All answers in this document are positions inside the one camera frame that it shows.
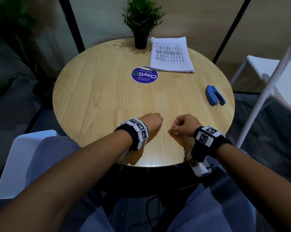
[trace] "white metal frame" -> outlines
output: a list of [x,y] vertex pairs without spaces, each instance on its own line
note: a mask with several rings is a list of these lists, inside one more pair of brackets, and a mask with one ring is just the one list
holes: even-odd
[[[276,85],[277,81],[279,80],[280,76],[282,75],[283,71],[285,70],[285,68],[287,67],[287,65],[290,61],[291,61],[291,45],[289,46],[289,48],[285,52],[283,58],[279,61],[277,67],[275,68],[270,79],[268,80],[268,82],[265,86],[265,89],[263,90],[259,99],[257,100],[257,102],[256,102],[256,104],[255,104],[255,106],[254,106],[246,124],[244,125],[238,140],[237,140],[237,143],[236,143],[237,148],[241,147],[247,133],[249,132],[249,130],[253,124],[253,121],[255,120],[257,114],[259,113],[259,111],[263,107],[264,102],[268,98],[269,94],[272,92],[274,86]],[[242,72],[244,67],[247,65],[247,63],[248,63],[248,60],[245,59],[245,61],[241,64],[241,66],[239,67],[239,69],[237,70],[237,72],[235,73],[233,78],[230,80],[231,85],[236,81],[236,79],[238,78],[238,76],[240,75],[240,73]]]

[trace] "round wooden table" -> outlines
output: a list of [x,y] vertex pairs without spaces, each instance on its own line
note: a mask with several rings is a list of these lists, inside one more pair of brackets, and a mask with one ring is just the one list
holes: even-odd
[[[159,167],[186,161],[194,140],[167,132],[175,118],[191,113],[202,125],[226,133],[235,111],[233,91],[224,74],[209,59],[188,50],[195,73],[157,71],[158,78],[149,84],[136,82],[132,71],[150,66],[150,41],[145,50],[137,50],[130,38],[85,50],[64,67],[55,83],[53,107],[59,124],[84,147],[129,118],[159,112],[164,118],[162,129],[120,164]],[[218,89],[226,100],[224,106],[209,105],[207,85]]]

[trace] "stapler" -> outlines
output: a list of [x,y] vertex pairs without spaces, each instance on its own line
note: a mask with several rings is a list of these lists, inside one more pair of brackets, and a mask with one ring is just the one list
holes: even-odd
[[206,87],[206,97],[210,105],[215,106],[218,103],[223,106],[226,101],[223,96],[218,92],[214,85],[207,85]]

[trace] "right hand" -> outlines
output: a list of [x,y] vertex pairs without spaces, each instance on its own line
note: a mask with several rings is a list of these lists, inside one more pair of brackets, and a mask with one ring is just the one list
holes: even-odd
[[191,114],[178,116],[168,130],[170,134],[183,134],[185,136],[194,137],[194,132],[201,127],[198,119]]

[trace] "purple sticker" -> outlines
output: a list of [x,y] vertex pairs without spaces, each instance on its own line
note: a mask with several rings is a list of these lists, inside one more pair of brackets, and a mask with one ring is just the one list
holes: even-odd
[[155,82],[159,74],[157,71],[151,71],[149,67],[137,67],[132,70],[132,78],[142,84],[149,84]]

